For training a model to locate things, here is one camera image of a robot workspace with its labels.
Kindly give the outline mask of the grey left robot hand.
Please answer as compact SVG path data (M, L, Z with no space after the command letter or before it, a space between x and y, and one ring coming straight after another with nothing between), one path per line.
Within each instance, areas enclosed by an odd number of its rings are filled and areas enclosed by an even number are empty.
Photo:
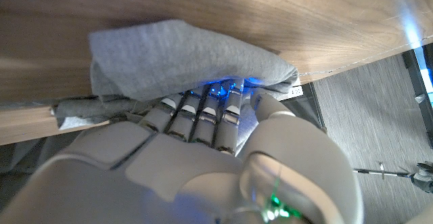
M410 175L412 184L424 192L432 193L432 162L417 163L418 171Z

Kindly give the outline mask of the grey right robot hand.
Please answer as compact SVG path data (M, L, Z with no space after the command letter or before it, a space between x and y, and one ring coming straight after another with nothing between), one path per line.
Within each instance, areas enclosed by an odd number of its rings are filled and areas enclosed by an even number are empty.
M241 80L163 97L139 122L75 139L2 223L361 223L343 151Z

